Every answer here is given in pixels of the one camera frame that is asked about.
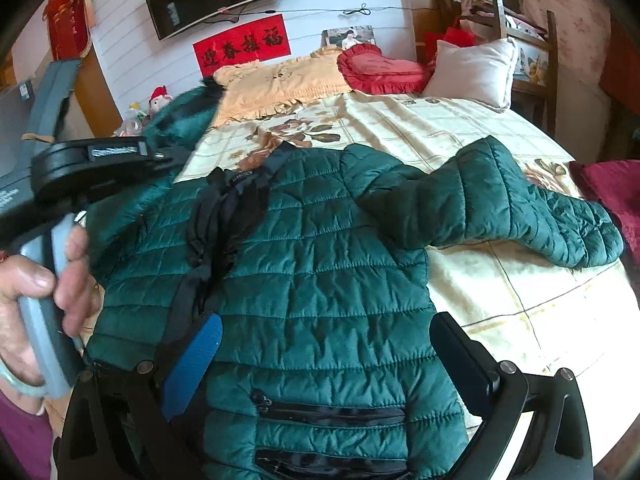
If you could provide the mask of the person left hand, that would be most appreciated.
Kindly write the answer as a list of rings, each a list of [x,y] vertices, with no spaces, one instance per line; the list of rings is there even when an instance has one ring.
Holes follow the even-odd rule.
[[[86,321],[102,307],[100,286],[89,270],[88,247],[86,230],[74,226],[65,245],[68,263],[59,276],[23,256],[11,256],[1,263],[1,359],[27,385],[39,386],[43,377],[28,342],[18,300],[53,299],[63,311],[64,333],[79,335]]]

